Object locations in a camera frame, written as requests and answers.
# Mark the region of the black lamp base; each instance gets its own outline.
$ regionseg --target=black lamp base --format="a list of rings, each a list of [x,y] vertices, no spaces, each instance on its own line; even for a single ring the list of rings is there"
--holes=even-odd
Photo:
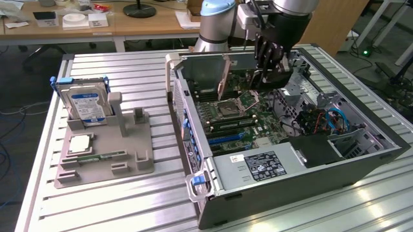
[[[156,14],[156,9],[152,6],[140,5],[140,9],[137,9],[137,4],[127,5],[123,8],[123,13],[133,18],[148,18]]]

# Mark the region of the white box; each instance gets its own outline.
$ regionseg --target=white box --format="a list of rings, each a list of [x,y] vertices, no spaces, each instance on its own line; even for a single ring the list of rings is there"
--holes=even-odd
[[[91,28],[108,27],[108,19],[105,14],[89,14],[89,26]]]
[[[63,30],[79,30],[88,28],[89,28],[89,22],[84,15],[67,14],[63,17]]]
[[[351,45],[354,44],[354,41],[357,40],[357,38],[358,38],[358,34],[354,31],[350,31],[349,34],[347,34],[347,38],[346,38],[345,42],[342,43],[338,51],[339,52],[349,51]]]

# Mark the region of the motherboard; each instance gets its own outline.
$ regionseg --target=motherboard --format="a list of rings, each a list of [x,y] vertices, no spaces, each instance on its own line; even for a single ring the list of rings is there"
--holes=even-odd
[[[244,73],[230,73],[231,82],[223,99],[199,93],[195,106],[214,156],[275,145],[288,135],[272,113],[266,94],[246,90]]]

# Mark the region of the hard drive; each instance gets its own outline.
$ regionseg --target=hard drive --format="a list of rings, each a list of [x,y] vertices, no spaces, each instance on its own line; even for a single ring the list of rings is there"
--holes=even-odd
[[[85,127],[105,125],[105,117],[112,116],[107,77],[91,79],[68,77],[51,82],[67,107],[69,119],[80,119]]]

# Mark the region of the power supply label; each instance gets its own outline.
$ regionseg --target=power supply label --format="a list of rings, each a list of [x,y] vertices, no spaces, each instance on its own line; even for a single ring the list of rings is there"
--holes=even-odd
[[[244,162],[255,181],[286,175],[284,168],[274,151],[247,156],[244,157]]]

